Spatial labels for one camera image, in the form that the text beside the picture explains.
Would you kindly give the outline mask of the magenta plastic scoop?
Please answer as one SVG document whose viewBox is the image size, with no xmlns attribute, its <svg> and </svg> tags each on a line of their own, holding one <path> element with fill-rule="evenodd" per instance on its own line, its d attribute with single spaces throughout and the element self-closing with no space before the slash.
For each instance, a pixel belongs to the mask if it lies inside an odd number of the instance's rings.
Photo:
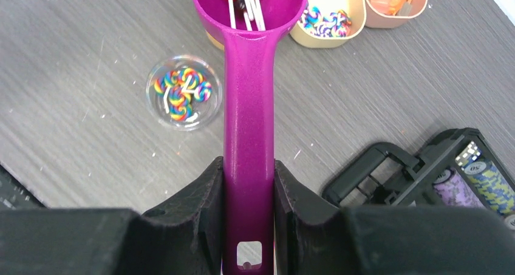
<svg viewBox="0 0 515 275">
<path fill-rule="evenodd" d="M 295 26 L 307 0 L 261 0 L 266 29 L 232 29 L 224 0 L 193 0 L 205 30 L 223 44 L 225 231 L 222 272 L 244 274 L 241 242 L 259 242 L 262 261 L 254 274 L 274 272 L 273 181 L 274 57 L 278 42 Z"/>
</svg>

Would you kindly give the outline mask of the clear plastic cup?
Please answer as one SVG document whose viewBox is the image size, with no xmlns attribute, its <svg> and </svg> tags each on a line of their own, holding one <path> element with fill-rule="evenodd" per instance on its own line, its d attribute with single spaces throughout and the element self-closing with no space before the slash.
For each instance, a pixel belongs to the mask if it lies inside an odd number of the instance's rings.
<svg viewBox="0 0 515 275">
<path fill-rule="evenodd" d="M 177 85 L 177 71 L 184 67 L 198 70 L 204 82 L 194 90 Z M 193 131 L 210 124 L 222 107 L 223 88 L 220 78 L 203 59 L 194 55 L 176 55 L 159 61 L 148 73 L 146 100 L 150 113 L 157 121 L 178 131 Z M 186 121 L 174 121 L 166 112 L 165 105 L 191 104 L 193 115 Z"/>
</svg>

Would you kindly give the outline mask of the rainbow swirl lollipop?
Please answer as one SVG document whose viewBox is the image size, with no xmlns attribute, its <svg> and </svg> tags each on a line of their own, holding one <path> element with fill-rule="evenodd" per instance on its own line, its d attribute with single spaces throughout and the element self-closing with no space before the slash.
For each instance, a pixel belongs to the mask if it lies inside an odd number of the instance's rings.
<svg viewBox="0 0 515 275">
<path fill-rule="evenodd" d="M 192 117 L 193 107 L 189 103 L 181 103 L 176 106 L 171 104 L 170 102 L 167 102 L 165 105 L 165 112 L 174 121 L 186 121 L 188 118 Z"/>
<path fill-rule="evenodd" d="M 177 71 L 177 85 L 186 90 L 194 90 L 204 82 L 201 72 L 191 67 L 184 67 Z"/>
</svg>

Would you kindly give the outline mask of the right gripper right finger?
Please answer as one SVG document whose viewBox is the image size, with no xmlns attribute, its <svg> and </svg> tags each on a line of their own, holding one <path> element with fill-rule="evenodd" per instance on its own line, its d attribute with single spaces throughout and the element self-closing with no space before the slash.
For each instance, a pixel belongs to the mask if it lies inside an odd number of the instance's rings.
<svg viewBox="0 0 515 275">
<path fill-rule="evenodd" d="M 279 274 L 513 274 L 514 237 L 478 208 L 339 208 L 275 163 Z"/>
</svg>

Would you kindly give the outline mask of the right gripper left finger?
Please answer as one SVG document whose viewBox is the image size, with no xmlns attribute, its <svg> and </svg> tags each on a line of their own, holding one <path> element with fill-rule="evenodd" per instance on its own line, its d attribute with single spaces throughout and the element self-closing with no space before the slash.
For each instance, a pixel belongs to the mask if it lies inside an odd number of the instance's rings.
<svg viewBox="0 0 515 275">
<path fill-rule="evenodd" d="M 219 274 L 223 160 L 143 214 L 129 208 L 1 211 L 2 274 Z"/>
</svg>

